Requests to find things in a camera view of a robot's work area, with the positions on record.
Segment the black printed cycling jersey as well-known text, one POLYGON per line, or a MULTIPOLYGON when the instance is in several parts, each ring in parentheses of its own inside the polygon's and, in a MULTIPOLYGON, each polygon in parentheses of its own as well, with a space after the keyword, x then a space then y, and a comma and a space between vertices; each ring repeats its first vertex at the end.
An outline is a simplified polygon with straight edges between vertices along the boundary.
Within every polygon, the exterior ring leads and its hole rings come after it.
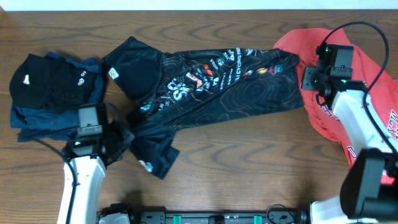
POLYGON ((163 179, 178 157, 177 131, 303 106, 297 54, 229 48, 162 52, 134 37, 101 60, 134 103, 130 151, 163 179))

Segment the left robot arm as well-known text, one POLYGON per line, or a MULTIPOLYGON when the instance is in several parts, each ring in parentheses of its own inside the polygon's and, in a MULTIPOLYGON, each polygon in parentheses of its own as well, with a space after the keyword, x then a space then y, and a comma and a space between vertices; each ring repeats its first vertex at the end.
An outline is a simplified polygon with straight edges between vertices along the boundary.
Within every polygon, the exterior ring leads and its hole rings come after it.
POLYGON ((131 223, 122 205, 99 212, 98 201, 108 166, 123 158, 134 134, 111 103, 78 110, 77 137, 64 147, 64 187, 58 223, 131 223))

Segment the folded navy blue shirt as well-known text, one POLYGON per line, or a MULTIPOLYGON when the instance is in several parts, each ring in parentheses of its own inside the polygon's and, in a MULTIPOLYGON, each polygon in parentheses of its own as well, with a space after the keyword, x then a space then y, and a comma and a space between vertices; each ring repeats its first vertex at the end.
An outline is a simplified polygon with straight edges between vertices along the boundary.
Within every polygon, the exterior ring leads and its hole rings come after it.
MULTIPOLYGON (((101 65, 97 62, 97 59, 88 58, 76 61, 53 52, 49 52, 43 57, 64 58, 67 62, 79 68, 95 72, 97 78, 94 90, 91 92, 90 99, 85 104, 99 103, 103 100, 105 84, 103 74, 101 73, 101 65)), ((78 118, 79 107, 70 110, 35 110, 16 106, 12 101, 10 126, 20 129, 22 135, 17 139, 19 142, 26 142, 28 135, 67 141, 73 137, 75 134, 74 128, 80 123, 78 118)))

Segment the folded black shirt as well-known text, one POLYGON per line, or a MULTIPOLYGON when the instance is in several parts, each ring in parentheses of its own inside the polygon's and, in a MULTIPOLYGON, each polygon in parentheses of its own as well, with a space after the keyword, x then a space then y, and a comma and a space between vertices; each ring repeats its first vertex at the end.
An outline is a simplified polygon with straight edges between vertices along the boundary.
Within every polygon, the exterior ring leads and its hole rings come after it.
POLYGON ((30 54, 15 71, 9 91, 16 106, 35 110, 70 110, 84 105, 97 74, 67 62, 30 54))

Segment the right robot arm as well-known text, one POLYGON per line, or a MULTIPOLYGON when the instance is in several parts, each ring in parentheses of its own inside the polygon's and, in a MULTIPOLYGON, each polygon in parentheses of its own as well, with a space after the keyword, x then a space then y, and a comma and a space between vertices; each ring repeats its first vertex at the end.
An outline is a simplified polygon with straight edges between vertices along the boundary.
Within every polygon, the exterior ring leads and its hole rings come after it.
POLYGON ((310 204, 308 223, 373 223, 397 220, 397 141, 371 103, 369 90, 352 80, 354 48, 322 43, 317 66, 307 67, 302 89, 316 91, 320 106, 332 110, 353 145, 356 160, 339 195, 310 204))

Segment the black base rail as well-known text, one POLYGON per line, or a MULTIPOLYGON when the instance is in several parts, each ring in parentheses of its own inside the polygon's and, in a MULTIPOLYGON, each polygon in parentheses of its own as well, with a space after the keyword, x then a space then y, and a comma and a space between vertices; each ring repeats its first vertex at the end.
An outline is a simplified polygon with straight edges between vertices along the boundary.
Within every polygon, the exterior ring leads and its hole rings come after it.
POLYGON ((177 211, 165 207, 112 204, 97 213, 96 223, 126 224, 308 224, 307 210, 273 205, 267 210, 177 211))

